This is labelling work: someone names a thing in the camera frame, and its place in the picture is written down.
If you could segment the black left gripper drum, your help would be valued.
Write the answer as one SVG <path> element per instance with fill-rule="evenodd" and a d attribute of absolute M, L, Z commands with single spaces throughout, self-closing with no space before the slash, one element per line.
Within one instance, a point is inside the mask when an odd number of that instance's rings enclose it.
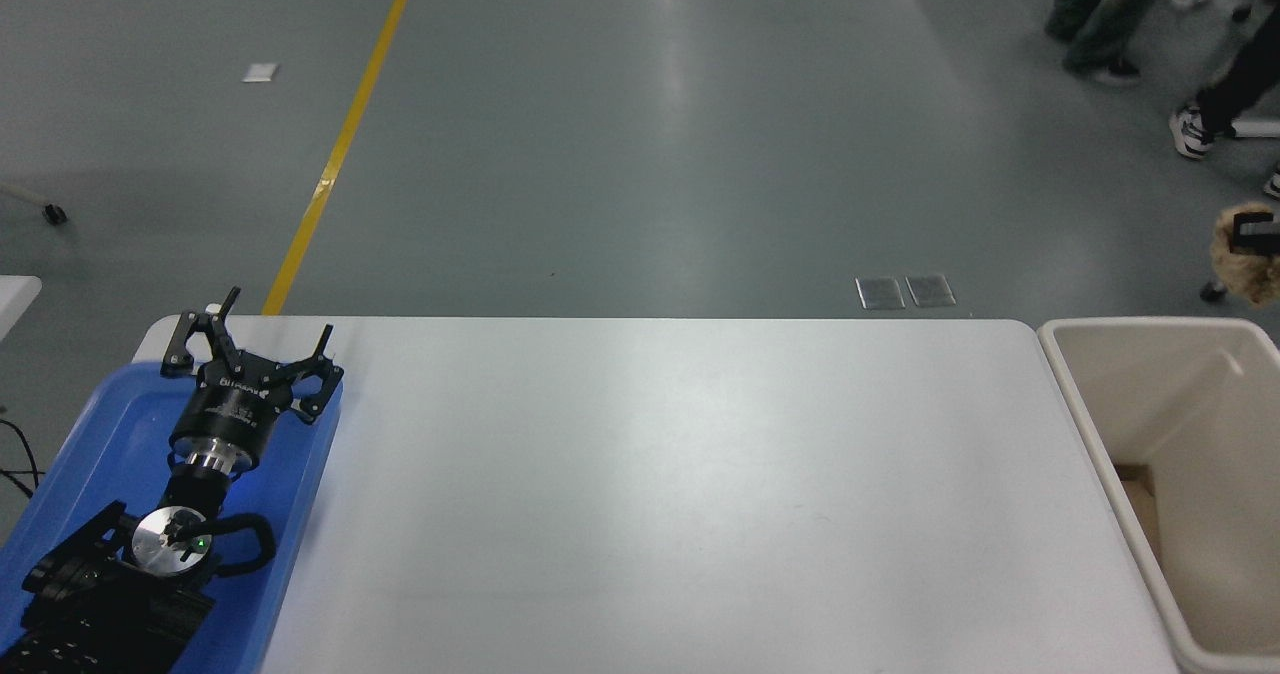
<path fill-rule="evenodd" d="M 218 440 L 238 449 L 236 466 L 260 466 L 276 419 L 291 408 L 291 382 L 276 377 L 276 364 L 246 356 L 242 372 L 211 359 L 196 372 L 197 386 L 179 416 L 169 445 L 179 455 L 197 443 Z"/>

